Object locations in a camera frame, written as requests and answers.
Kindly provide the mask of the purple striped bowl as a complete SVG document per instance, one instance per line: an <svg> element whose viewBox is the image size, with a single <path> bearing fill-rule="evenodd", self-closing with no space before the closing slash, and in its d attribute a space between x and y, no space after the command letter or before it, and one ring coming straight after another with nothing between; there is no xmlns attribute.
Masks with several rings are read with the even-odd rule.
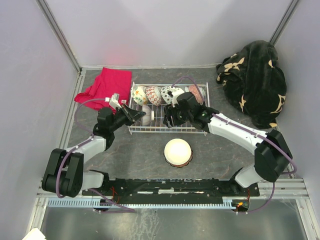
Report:
<svg viewBox="0 0 320 240"><path fill-rule="evenodd" d="M155 120L155 112L147 105L142 106L142 111L145 112L145 115L141 119L141 124L149 126Z"/></svg>

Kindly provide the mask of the red rimmed bowl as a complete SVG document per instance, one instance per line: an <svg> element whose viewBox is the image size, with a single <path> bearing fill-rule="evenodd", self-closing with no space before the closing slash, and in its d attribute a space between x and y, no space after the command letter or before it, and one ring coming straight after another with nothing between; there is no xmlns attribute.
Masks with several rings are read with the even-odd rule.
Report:
<svg viewBox="0 0 320 240"><path fill-rule="evenodd" d="M173 102L173 93L177 91L182 91L182 89L171 87L171 86L163 86L160 89L160 94L163 100L169 105L169 104L172 104Z"/></svg>

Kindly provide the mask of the floral orange green bowl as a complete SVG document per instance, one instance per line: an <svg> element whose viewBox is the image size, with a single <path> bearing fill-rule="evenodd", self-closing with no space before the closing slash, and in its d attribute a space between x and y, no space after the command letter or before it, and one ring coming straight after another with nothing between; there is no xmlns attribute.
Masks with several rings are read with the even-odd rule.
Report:
<svg viewBox="0 0 320 240"><path fill-rule="evenodd" d="M147 105L149 100L146 94L146 87L143 85L134 85L131 88L131 96L138 105Z"/></svg>

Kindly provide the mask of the blue triangle pattern bowl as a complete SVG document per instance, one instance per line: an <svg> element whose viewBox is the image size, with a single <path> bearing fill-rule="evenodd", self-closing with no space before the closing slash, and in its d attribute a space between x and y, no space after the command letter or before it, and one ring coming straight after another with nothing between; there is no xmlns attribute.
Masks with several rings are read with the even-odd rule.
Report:
<svg viewBox="0 0 320 240"><path fill-rule="evenodd" d="M163 102L160 90L161 88L156 85L148 86L145 90L147 99L155 106L160 106Z"/></svg>

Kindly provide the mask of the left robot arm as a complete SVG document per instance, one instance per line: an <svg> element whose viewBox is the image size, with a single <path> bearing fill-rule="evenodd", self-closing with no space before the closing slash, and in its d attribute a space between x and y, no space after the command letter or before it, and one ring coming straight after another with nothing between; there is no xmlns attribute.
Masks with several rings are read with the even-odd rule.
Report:
<svg viewBox="0 0 320 240"><path fill-rule="evenodd" d="M84 163L110 148L117 129L131 126L145 115L144 111L131 109L126 104L116 112L109 107L101 108L93 135L71 148L52 150L42 178L42 190L59 198L76 197L83 189Z"/></svg>

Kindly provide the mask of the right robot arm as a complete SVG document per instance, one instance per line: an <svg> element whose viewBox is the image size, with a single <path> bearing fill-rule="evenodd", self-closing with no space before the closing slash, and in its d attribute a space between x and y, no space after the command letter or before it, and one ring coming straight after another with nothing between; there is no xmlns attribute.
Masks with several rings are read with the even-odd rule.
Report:
<svg viewBox="0 0 320 240"><path fill-rule="evenodd" d="M274 183L285 174L288 165L295 167L293 156L283 135L240 124L218 110L199 103L191 92L169 92L172 103L164 108L163 123L169 127L190 123L197 130L226 138L249 151L254 163L240 169L229 183L231 193L242 195L260 181Z"/></svg>

